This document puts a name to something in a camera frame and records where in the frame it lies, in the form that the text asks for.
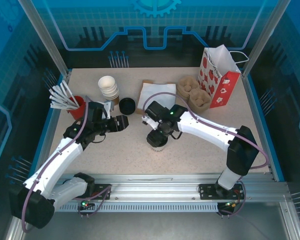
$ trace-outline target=white napkin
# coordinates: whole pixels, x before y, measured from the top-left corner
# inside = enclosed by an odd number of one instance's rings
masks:
[[[152,96],[153,94],[161,93],[161,92],[168,92],[172,94],[176,94],[177,89],[175,84],[151,84],[151,83],[144,83],[142,86],[142,90],[140,93],[140,98],[138,102],[138,109],[143,108],[145,101]],[[163,107],[171,109],[176,102],[176,97],[168,94],[160,94],[158,96],[154,96],[151,98],[145,105],[144,109],[153,102],[157,101]]]

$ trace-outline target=speckled tabletop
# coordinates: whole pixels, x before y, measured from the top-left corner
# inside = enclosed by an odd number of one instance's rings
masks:
[[[130,97],[137,102],[142,80],[155,83],[178,82],[184,76],[197,76],[198,67],[161,68],[78,68],[73,69],[69,87],[73,94],[88,96],[93,101],[103,102],[98,80],[106,75],[115,78],[120,98]],[[121,115],[119,105],[112,116]],[[202,117],[228,127],[249,127],[259,146],[260,140],[253,120],[246,92],[241,80],[226,106],[208,109]],[[76,174],[194,174],[220,173],[226,167],[226,153],[220,148],[190,134],[183,134],[179,140],[169,139],[163,151],[156,152],[146,141],[150,126],[142,124],[141,115],[128,116],[129,126],[122,132],[108,133],[104,142],[90,144],[67,168],[65,173]],[[74,122],[65,110],[61,111],[50,153],[59,144],[66,128]],[[264,163],[258,154],[253,165]],[[267,167],[251,172],[268,172]]]

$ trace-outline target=stack of paper cups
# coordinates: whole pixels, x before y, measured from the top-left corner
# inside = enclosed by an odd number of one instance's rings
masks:
[[[119,89],[116,80],[112,76],[103,76],[98,81],[98,86],[107,100],[114,102],[114,105],[119,103]]]

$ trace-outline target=black lid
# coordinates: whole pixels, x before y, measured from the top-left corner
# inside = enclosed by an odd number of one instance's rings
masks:
[[[126,97],[119,102],[120,112],[124,115],[133,114],[136,110],[136,103],[133,99]]]

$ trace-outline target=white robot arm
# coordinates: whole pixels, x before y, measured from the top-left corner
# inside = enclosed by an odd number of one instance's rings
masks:
[[[88,103],[86,124],[76,141],[60,152],[77,136],[82,127],[77,124],[78,121],[66,129],[56,150],[35,174],[28,178],[23,185],[15,184],[9,189],[10,208],[13,216],[21,219],[26,196],[35,181],[38,183],[34,186],[27,202],[25,221],[39,229],[48,224],[54,212],[68,201],[76,197],[92,196],[95,190],[95,180],[84,173],[78,173],[61,186],[54,187],[71,162],[86,149],[88,144],[94,141],[97,135],[105,137],[106,133],[120,132],[129,125],[128,118],[124,115],[110,116],[113,108],[114,105],[111,101]],[[59,155],[50,162],[56,153]],[[44,167],[46,169],[38,179],[38,175]]]
[[[173,132],[188,133],[213,143],[227,153],[226,168],[216,182],[216,193],[222,198],[229,193],[235,183],[245,176],[253,164],[258,150],[243,140],[227,134],[236,133],[256,143],[250,129],[241,126],[240,129],[222,126],[203,117],[193,117],[185,107],[174,105],[171,109],[162,107],[153,101],[145,110],[143,123],[150,125],[153,130],[147,136],[147,142],[153,148],[162,148],[168,142],[168,137],[174,139]],[[210,126],[198,122],[201,120]]]

